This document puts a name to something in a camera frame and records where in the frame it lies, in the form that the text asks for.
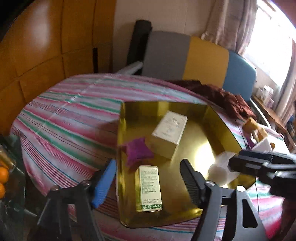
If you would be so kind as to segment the purple fabric sachet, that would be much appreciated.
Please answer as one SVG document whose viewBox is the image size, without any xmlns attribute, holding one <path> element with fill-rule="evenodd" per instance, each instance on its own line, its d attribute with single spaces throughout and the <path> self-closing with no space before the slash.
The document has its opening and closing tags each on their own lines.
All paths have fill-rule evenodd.
<svg viewBox="0 0 296 241">
<path fill-rule="evenodd" d="M 128 167 L 138 161 L 154 157 L 153 152 L 145 144 L 145 137 L 133 139 L 121 145 L 120 148 L 126 154 L 126 166 Z"/>
</svg>

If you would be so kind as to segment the striped pink green bedsheet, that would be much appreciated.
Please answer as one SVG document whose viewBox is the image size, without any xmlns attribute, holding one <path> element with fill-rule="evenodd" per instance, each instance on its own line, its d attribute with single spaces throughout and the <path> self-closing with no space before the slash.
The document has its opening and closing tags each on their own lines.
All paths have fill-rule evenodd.
<svg viewBox="0 0 296 241">
<path fill-rule="evenodd" d="M 67 78 L 29 102 L 11 134 L 20 138 L 23 162 L 46 196 L 54 185 L 76 186 L 115 156 L 120 106 L 125 101 L 177 101 L 212 104 L 164 80 L 123 74 L 86 74 Z M 247 192 L 268 238 L 280 229 L 283 198 L 257 182 Z M 114 192 L 98 210 L 98 225 L 109 240 L 190 240 L 199 218 L 147 229 L 125 228 L 118 220 Z"/>
</svg>

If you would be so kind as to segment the white foam block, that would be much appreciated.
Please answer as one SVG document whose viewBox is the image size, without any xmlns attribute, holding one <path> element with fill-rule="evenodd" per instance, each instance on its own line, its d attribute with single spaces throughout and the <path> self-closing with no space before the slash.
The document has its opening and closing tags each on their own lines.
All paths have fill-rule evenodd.
<svg viewBox="0 0 296 241">
<path fill-rule="evenodd" d="M 257 143 L 253 148 L 253 151 L 257 152 L 272 152 L 272 147 L 270 142 L 268 141 L 268 138 L 264 138 L 262 141 Z"/>
</svg>

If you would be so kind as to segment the white tissue ball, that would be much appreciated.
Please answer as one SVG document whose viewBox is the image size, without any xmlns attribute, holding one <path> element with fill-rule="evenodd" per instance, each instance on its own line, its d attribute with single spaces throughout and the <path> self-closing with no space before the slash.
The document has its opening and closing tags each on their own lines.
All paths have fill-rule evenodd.
<svg viewBox="0 0 296 241">
<path fill-rule="evenodd" d="M 216 156 L 215 163 L 208 169 L 208 180 L 222 187 L 236 179 L 239 172 L 231 171 L 228 167 L 229 160 L 235 155 L 233 152 L 222 152 Z"/>
</svg>

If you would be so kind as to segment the green white medicine box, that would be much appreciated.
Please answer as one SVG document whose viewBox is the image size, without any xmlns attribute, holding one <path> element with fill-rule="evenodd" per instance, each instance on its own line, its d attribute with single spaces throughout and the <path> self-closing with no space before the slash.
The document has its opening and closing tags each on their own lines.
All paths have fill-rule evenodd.
<svg viewBox="0 0 296 241">
<path fill-rule="evenodd" d="M 140 165 L 135 174 L 137 212 L 157 212 L 163 209 L 157 166 Z"/>
</svg>

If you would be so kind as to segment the white bed frame rail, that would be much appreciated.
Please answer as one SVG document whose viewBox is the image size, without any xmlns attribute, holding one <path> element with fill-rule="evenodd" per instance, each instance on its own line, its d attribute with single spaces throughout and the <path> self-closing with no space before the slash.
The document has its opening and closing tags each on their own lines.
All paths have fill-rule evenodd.
<svg viewBox="0 0 296 241">
<path fill-rule="evenodd" d="M 132 64 L 118 70 L 116 73 L 134 75 L 138 70 L 141 70 L 142 67 L 143 67 L 143 63 L 140 61 L 137 61 L 135 63 L 132 63 Z"/>
</svg>

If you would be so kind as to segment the lower orange tangerine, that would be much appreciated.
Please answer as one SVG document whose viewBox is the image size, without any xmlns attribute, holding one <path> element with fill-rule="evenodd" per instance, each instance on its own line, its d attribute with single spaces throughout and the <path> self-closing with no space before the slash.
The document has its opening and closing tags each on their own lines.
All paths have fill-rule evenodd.
<svg viewBox="0 0 296 241">
<path fill-rule="evenodd" d="M 0 183 L 0 199 L 4 198 L 5 194 L 6 194 L 6 188 L 2 183 Z"/>
</svg>

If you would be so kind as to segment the upper orange tangerine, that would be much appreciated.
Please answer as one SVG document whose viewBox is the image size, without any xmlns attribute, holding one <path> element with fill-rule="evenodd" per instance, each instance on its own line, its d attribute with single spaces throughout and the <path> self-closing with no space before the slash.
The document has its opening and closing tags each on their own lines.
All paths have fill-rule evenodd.
<svg viewBox="0 0 296 241">
<path fill-rule="evenodd" d="M 9 179 L 9 174 L 10 174 L 10 172 L 9 172 L 8 169 L 6 169 L 6 168 L 0 166 L 0 182 L 1 182 L 2 184 L 5 184 L 5 183 L 8 181 L 8 179 Z"/>
</svg>

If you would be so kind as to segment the orange tangerine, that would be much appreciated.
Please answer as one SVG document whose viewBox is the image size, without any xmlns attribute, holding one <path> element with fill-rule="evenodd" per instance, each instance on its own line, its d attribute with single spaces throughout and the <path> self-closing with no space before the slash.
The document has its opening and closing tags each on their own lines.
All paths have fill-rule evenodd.
<svg viewBox="0 0 296 241">
<path fill-rule="evenodd" d="M 2 184 L 5 184 L 5 183 L 8 181 L 8 179 L 9 179 L 9 174 L 10 174 L 10 172 L 9 172 L 8 169 L 6 169 L 6 168 L 0 166 L 0 182 L 1 182 Z"/>
<path fill-rule="evenodd" d="M 4 198 L 5 194 L 6 194 L 6 188 L 2 183 L 0 183 L 0 199 Z"/>
</svg>

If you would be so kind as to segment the yellow wooden toy block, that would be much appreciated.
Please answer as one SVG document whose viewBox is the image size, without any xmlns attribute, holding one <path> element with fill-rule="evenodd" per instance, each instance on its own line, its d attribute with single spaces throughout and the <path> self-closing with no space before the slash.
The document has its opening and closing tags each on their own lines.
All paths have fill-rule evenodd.
<svg viewBox="0 0 296 241">
<path fill-rule="evenodd" d="M 264 128 L 263 125 L 257 123 L 253 118 L 249 118 L 242 126 L 243 137 L 245 137 L 246 145 L 248 149 L 252 149 L 257 143 L 264 138 L 271 137 L 275 134 L 269 128 Z M 275 148 L 275 144 L 268 139 L 271 144 L 272 150 Z"/>
</svg>

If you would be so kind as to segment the wooden side shelf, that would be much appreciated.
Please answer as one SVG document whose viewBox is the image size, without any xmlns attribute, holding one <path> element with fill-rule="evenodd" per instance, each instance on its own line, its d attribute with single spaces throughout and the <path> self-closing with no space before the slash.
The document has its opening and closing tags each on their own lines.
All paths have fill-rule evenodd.
<svg viewBox="0 0 296 241">
<path fill-rule="evenodd" d="M 255 95 L 252 95 L 251 100 L 261 110 L 261 112 L 263 113 L 263 115 L 267 119 L 267 121 L 270 124 L 272 129 L 280 130 L 283 132 L 285 132 L 287 130 L 285 125 L 282 123 L 280 118 L 277 116 L 277 114 L 271 108 L 266 107 L 258 97 L 256 97 Z"/>
</svg>

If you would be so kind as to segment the cream cardboard box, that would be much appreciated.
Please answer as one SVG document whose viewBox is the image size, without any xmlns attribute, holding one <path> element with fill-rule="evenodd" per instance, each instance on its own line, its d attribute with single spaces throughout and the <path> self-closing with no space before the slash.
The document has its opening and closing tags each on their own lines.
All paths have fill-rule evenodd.
<svg viewBox="0 0 296 241">
<path fill-rule="evenodd" d="M 147 139 L 149 149 L 166 159 L 172 159 L 180 144 L 187 120 L 185 115 L 167 111 Z"/>
</svg>

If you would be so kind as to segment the orange wooden wardrobe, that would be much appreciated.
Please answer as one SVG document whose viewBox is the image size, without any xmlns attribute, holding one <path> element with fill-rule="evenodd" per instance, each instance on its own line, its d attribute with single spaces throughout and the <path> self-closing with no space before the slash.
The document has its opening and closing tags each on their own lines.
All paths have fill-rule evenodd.
<svg viewBox="0 0 296 241">
<path fill-rule="evenodd" d="M 1 134 L 58 82 L 112 71 L 116 1 L 34 1 L 1 41 Z"/>
</svg>

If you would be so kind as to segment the pink patterned curtain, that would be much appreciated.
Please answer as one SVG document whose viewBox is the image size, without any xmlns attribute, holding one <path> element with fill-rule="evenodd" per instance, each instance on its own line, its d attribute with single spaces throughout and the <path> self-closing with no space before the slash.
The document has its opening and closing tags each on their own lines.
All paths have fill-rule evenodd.
<svg viewBox="0 0 296 241">
<path fill-rule="evenodd" d="M 243 55 L 250 43 L 257 1 L 215 1 L 201 39 Z"/>
</svg>

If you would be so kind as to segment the black rolled mat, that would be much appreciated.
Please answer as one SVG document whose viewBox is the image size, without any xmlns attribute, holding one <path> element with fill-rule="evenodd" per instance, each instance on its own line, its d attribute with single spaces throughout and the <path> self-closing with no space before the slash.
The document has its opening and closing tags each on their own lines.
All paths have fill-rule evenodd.
<svg viewBox="0 0 296 241">
<path fill-rule="evenodd" d="M 137 20 L 135 22 L 132 32 L 132 39 L 129 45 L 126 65 L 130 65 L 137 61 L 143 62 L 151 31 L 152 23 L 150 21 Z"/>
</svg>

